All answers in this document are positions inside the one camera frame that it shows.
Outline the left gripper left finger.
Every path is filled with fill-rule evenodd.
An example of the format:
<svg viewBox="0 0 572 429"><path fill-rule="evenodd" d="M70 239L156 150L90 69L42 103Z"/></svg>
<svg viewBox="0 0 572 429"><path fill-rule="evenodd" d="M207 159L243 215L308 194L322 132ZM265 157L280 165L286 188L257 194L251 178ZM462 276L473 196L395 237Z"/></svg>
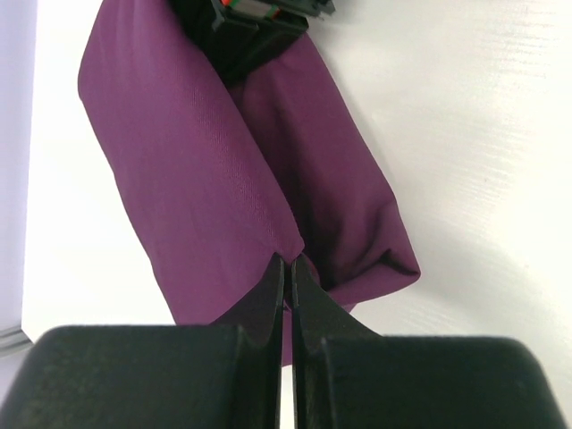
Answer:
<svg viewBox="0 0 572 429"><path fill-rule="evenodd" d="M275 428L283 260L208 325L64 326L33 346L4 428Z"/></svg>

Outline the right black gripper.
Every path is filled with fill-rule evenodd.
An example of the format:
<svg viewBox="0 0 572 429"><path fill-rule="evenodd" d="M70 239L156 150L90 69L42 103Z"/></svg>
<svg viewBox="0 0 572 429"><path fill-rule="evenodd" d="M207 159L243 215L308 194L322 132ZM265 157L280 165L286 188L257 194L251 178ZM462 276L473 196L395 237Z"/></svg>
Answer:
<svg viewBox="0 0 572 429"><path fill-rule="evenodd" d="M187 37L226 84L281 55L307 33L310 18L335 12L331 0L171 1Z"/></svg>

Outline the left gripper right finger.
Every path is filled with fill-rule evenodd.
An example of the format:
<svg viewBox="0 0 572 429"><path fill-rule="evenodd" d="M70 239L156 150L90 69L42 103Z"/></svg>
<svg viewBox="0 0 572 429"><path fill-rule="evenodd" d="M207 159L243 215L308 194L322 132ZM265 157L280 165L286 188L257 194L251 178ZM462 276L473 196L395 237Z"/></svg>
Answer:
<svg viewBox="0 0 572 429"><path fill-rule="evenodd" d="M544 372L498 337L382 336L339 306L304 258L290 269L299 428L563 428Z"/></svg>

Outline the purple surgical drape cloth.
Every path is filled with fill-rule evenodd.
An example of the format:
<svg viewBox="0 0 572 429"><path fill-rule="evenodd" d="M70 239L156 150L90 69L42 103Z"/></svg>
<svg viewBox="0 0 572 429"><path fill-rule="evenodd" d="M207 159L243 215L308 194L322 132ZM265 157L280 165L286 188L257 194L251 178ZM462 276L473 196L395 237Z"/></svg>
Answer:
<svg viewBox="0 0 572 429"><path fill-rule="evenodd" d="M79 94L177 324L207 324L273 254L343 307L414 283L396 198L309 36L234 88L164 1L105 1Z"/></svg>

